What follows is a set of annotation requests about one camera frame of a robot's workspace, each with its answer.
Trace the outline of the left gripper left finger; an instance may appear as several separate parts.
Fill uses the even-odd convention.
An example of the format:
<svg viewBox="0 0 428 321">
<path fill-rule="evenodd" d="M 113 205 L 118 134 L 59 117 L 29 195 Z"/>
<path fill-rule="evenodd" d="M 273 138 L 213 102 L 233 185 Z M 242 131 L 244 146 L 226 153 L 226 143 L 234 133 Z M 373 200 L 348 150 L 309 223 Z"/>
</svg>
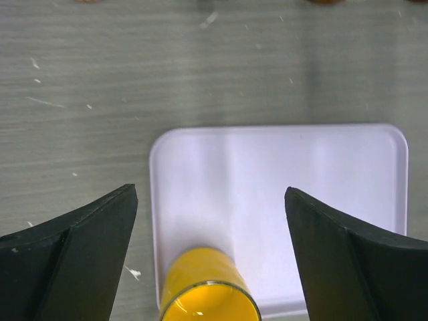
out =
<svg viewBox="0 0 428 321">
<path fill-rule="evenodd" d="M 1 319 L 109 320 L 137 209 L 126 184 L 1 237 Z"/>
</svg>

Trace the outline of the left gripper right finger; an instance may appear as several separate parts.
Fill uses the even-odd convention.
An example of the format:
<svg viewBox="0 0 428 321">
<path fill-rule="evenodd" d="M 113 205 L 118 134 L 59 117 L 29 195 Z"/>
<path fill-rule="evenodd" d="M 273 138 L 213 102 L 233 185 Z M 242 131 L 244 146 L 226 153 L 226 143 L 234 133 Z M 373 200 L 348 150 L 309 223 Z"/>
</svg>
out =
<svg viewBox="0 0 428 321">
<path fill-rule="evenodd" d="M 286 218 L 311 320 L 426 320 L 427 242 L 289 187 Z"/>
</svg>

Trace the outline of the yellow transparent mug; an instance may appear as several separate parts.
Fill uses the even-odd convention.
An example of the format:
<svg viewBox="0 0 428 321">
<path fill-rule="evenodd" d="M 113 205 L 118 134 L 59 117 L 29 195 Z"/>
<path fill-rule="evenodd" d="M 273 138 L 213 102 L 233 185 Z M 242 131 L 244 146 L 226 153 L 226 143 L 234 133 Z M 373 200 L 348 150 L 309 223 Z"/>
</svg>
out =
<svg viewBox="0 0 428 321">
<path fill-rule="evenodd" d="M 199 247 L 169 267 L 160 320 L 261 320 L 261 312 L 235 266 L 222 251 Z"/>
</svg>

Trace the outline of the lavender plastic tray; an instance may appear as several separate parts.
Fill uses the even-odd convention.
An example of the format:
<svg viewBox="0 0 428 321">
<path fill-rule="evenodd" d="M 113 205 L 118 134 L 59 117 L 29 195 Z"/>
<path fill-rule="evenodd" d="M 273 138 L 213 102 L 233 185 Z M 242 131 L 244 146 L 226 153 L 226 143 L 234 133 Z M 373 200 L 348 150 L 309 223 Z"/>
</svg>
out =
<svg viewBox="0 0 428 321">
<path fill-rule="evenodd" d="M 306 313 L 284 207 L 288 187 L 407 232 L 409 149 L 388 124 L 179 128 L 150 159 L 156 292 L 184 251 L 236 264 L 264 319 Z"/>
</svg>

